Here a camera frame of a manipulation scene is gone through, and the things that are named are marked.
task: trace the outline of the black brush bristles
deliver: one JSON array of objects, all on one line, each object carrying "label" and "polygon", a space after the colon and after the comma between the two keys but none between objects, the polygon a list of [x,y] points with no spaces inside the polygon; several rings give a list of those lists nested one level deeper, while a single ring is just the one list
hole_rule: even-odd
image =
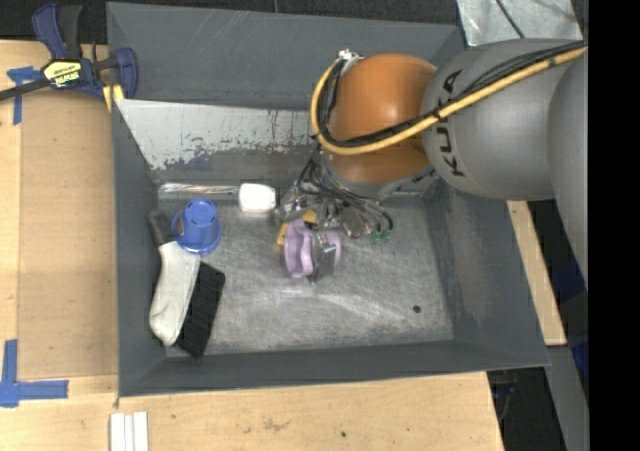
[{"label": "black brush bristles", "polygon": [[176,341],[178,346],[194,357],[202,357],[207,349],[224,282],[224,273],[200,263],[189,309]]}]

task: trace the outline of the wooden table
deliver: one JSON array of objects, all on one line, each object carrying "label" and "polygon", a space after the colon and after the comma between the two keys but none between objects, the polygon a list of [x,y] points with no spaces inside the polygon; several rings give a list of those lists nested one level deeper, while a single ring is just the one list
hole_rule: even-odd
[{"label": "wooden table", "polygon": [[[0,89],[48,59],[0,41]],[[12,121],[0,103],[0,345],[18,338],[19,379],[70,382],[68,399],[0,408],[0,450],[106,450],[116,411],[147,411],[152,451],[503,449],[484,373],[119,400],[106,107],[44,89]],[[509,207],[545,341],[565,344],[527,205]]]}]

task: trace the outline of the brush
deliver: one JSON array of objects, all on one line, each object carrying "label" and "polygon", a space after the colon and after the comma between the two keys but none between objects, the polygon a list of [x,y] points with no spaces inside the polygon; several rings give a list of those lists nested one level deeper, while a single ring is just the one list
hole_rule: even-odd
[{"label": "brush", "polygon": [[162,260],[149,326],[165,346],[177,344],[192,356],[201,357],[222,296],[224,273],[201,262],[199,254],[184,249],[162,211],[151,211],[147,220]]}]

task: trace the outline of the yellow cable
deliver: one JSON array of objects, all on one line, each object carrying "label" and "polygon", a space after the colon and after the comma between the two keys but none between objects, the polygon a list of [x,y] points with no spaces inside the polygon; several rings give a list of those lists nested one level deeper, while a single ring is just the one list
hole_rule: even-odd
[{"label": "yellow cable", "polygon": [[366,145],[359,145],[357,147],[342,147],[339,145],[334,145],[331,142],[327,141],[327,139],[322,134],[320,134],[320,126],[318,124],[318,99],[320,98],[320,93],[322,92],[322,88],[324,87],[324,84],[326,83],[327,78],[331,74],[332,69],[340,61],[340,60],[336,60],[322,75],[322,77],[318,81],[318,84],[316,85],[315,90],[313,91],[313,96],[311,98],[311,109],[310,109],[311,128],[313,129],[313,133],[317,135],[318,141],[320,142],[320,144],[329,152],[333,152],[334,154],[340,154],[342,156],[353,156],[356,154],[365,154],[367,152],[378,151],[380,149],[384,149],[385,147],[389,147],[390,145],[395,145],[397,143],[400,143],[403,140],[406,140],[407,138],[412,137],[413,135],[421,133],[425,129],[429,128],[430,126],[438,122],[440,119],[445,119],[448,116],[452,115],[453,113],[459,110],[462,110],[467,106],[471,106],[472,104],[475,104],[478,101],[490,96],[491,94],[494,94],[495,92],[503,90],[508,86],[513,85],[514,83],[517,83],[518,81],[522,81],[523,79],[526,79],[530,76],[538,74],[539,72],[547,70],[555,65],[561,65],[563,63],[567,63],[572,60],[575,60],[580,55],[582,55],[586,51],[586,49],[587,49],[586,46],[578,49],[574,49],[567,53],[561,53],[559,55],[556,55],[552,58],[549,58],[548,60],[535,63],[533,65],[530,65],[529,67],[525,67],[524,69],[520,69],[514,72],[513,74],[509,74],[508,76],[505,76],[504,78],[501,78],[498,81],[495,81],[490,85],[487,85],[486,87],[481,88],[480,90],[476,90],[475,92],[460,99],[459,101],[456,101],[455,103],[451,103],[444,106],[438,112],[440,116],[439,118],[436,117],[435,115],[432,115],[430,117],[427,117],[425,120],[422,120],[417,124],[414,124],[410,128],[399,132],[398,134],[389,136],[387,138],[383,138],[382,140],[379,140],[377,142],[369,143]]}]

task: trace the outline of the bin floor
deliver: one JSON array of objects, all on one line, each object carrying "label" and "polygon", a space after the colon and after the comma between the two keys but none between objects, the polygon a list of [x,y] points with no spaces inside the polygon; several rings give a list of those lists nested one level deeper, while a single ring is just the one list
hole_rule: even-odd
[{"label": "bin floor", "polygon": [[[341,261],[316,284],[288,276],[271,218],[213,200],[223,234],[203,261],[223,271],[226,284],[207,355],[453,338],[422,198],[385,201],[394,221],[387,243],[339,230]],[[171,218],[184,203],[161,200],[160,207]],[[186,353],[170,347],[167,354]]]}]

